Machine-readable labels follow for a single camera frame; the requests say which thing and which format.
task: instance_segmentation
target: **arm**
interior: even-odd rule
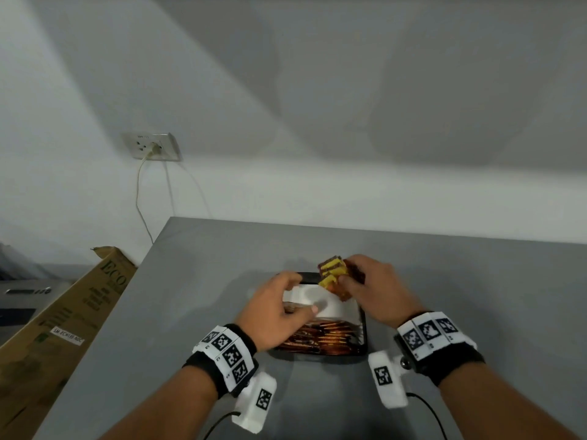
[[[348,276],[341,276],[339,283],[371,317],[398,328],[414,315],[426,311],[401,283],[391,265],[363,255],[351,256],[348,260],[363,271],[365,284]],[[577,438],[483,363],[462,365],[438,387],[466,440]]]
[[[237,318],[236,324],[257,351],[278,346],[318,312],[316,306],[292,314],[283,311],[283,291],[301,280],[298,273],[279,273],[255,292]],[[100,440],[193,440],[217,399],[216,386],[206,372],[184,367]]]

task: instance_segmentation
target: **electrical outlet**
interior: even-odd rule
[[[143,159],[153,147],[157,145],[161,152],[149,157],[150,161],[172,161],[181,160],[179,147],[170,133],[153,134],[151,132],[128,131],[121,134],[124,144],[135,159]]]

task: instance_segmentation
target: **hand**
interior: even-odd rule
[[[365,284],[359,284],[350,276],[339,276],[338,283],[372,318],[398,328],[415,313],[426,311],[418,298],[401,283],[391,264],[380,263],[365,255],[353,255],[348,261],[365,274]]]
[[[257,289],[235,323],[251,337],[263,352],[280,345],[294,332],[314,319],[316,306],[300,307],[294,313],[283,310],[283,291],[302,280],[295,272],[281,272]]]

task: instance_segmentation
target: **gray table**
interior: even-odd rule
[[[171,218],[35,439],[96,438],[170,377],[211,327],[232,321],[269,275],[356,252],[394,263],[490,365],[587,436],[587,246]],[[367,327],[372,349],[392,346],[391,330]],[[440,438],[421,402],[385,410],[364,362],[258,360],[278,381],[265,428],[255,437],[223,422],[213,439]],[[408,377],[407,386],[460,438],[426,379]],[[233,404],[223,399],[211,421]]]

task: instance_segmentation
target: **finger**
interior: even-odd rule
[[[338,277],[338,284],[349,292],[359,303],[361,302],[364,291],[366,290],[363,284],[358,283],[345,274]]]
[[[298,307],[293,313],[285,315],[286,328],[288,336],[293,334],[304,324],[309,323],[318,313],[318,306]]]
[[[302,275],[299,273],[284,271],[271,278],[266,287],[278,293],[283,293],[284,290],[291,290],[292,287],[297,286],[301,280]]]
[[[370,258],[365,255],[353,255],[348,257],[347,259],[351,261],[354,265],[356,265],[359,268],[359,270],[361,270],[363,273],[369,270],[369,268],[379,264],[378,260]]]

